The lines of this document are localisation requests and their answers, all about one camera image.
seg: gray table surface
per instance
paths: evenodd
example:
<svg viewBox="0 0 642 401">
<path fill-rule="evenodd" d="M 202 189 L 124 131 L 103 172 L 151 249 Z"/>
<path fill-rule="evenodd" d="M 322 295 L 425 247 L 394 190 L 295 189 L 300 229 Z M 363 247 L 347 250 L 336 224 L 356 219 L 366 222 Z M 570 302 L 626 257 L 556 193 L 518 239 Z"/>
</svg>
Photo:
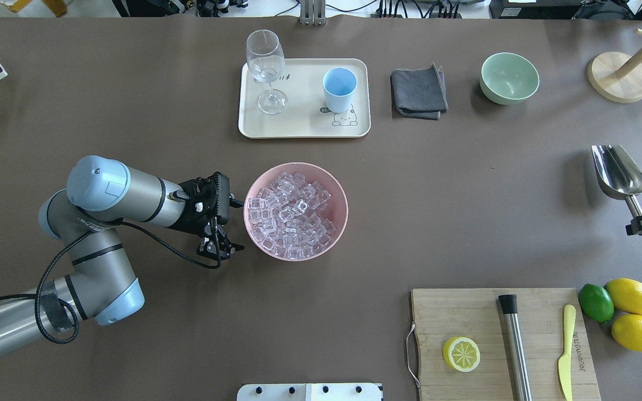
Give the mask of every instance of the gray table surface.
<svg viewBox="0 0 642 401">
<path fill-rule="evenodd" d="M 61 248 L 36 214 L 79 158 L 99 154 L 181 182 L 220 170 L 243 195 L 283 162 L 341 182 L 349 221 L 323 257 L 290 264 L 253 246 L 218 271 L 191 266 L 136 231 L 123 243 L 145 307 L 84 322 L 69 345 L 0 358 L 0 399 L 229 399 L 242 383 L 383 383 L 415 399 L 403 340 L 415 287 L 576 287 L 642 281 L 642 239 L 625 203 L 599 190 L 592 144 L 622 144 L 642 168 L 642 101 L 589 86 L 586 64 L 632 53 L 642 23 L 378 21 L 334 17 L 0 19 L 0 295 L 34 287 Z M 244 40 L 280 34 L 289 58 L 368 66 L 372 129 L 350 140 L 250 140 L 237 130 Z M 497 51 L 531 60 L 537 94 L 497 106 L 479 91 Z M 390 73 L 441 66 L 449 112 L 401 117 Z M 194 254 L 196 238 L 153 228 Z M 70 271 L 64 259 L 53 272 Z M 587 322 L 603 399 L 642 399 L 642 353 Z"/>
</svg>

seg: gray cloth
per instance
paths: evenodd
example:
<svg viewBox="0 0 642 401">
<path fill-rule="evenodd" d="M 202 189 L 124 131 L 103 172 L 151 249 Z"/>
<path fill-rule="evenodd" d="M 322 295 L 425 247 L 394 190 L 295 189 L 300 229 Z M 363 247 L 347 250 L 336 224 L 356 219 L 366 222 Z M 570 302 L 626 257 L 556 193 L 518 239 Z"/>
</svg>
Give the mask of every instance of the gray cloth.
<svg viewBox="0 0 642 401">
<path fill-rule="evenodd" d="M 405 117 L 439 120 L 448 109 L 443 74 L 435 63 L 425 70 L 397 69 L 390 74 L 395 107 Z"/>
</svg>

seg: robotic arm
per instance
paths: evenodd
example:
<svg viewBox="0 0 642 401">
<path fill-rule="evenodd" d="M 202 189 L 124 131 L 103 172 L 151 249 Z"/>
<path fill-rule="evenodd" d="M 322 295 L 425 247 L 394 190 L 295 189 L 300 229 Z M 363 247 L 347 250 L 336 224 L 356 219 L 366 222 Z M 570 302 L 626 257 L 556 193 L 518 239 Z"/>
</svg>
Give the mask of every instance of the robotic arm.
<svg viewBox="0 0 642 401">
<path fill-rule="evenodd" d="M 229 178 L 219 172 L 175 184 L 117 160 L 84 157 L 71 171 L 66 189 L 51 196 L 38 214 L 49 236 L 66 244 L 79 241 L 69 249 L 75 272 L 41 289 L 41 324 L 47 332 L 71 330 L 73 310 L 78 320 L 93 317 L 99 325 L 110 325 L 143 306 L 140 284 L 115 230 L 119 225 L 137 226 L 123 219 L 196 234 L 201 237 L 197 253 L 217 262 L 203 266 L 216 268 L 244 249 L 231 243 L 222 228 L 229 221 L 230 206 L 242 205 L 230 193 Z M 43 336 L 34 302 L 0 302 L 0 356 Z"/>
</svg>

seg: wine glass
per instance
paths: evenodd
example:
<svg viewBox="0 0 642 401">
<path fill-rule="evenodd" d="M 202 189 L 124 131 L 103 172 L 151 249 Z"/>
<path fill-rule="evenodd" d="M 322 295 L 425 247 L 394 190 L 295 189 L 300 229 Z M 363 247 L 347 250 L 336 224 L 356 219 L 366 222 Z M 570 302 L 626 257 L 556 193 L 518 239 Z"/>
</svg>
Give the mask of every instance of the wine glass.
<svg viewBox="0 0 642 401">
<path fill-rule="evenodd" d="M 259 96 L 259 108 L 266 114 L 279 114 L 286 107 L 284 92 L 272 89 L 272 82 L 284 73 L 284 51 L 279 36 L 269 30 L 254 31 L 247 38 L 247 66 L 260 82 L 269 85 L 269 90 Z"/>
</svg>

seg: yellow knife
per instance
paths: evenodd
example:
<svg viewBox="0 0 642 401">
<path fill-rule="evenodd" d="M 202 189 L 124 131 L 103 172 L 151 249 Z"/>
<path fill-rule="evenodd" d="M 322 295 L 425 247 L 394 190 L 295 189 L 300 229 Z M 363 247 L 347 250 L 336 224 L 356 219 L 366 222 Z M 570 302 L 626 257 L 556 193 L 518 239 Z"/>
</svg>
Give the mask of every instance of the yellow knife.
<svg viewBox="0 0 642 401">
<path fill-rule="evenodd" d="M 563 307 L 563 355 L 558 358 L 558 382 L 566 401 L 573 401 L 571 396 L 571 340 L 573 326 L 576 324 L 576 308 L 573 305 Z"/>
</svg>

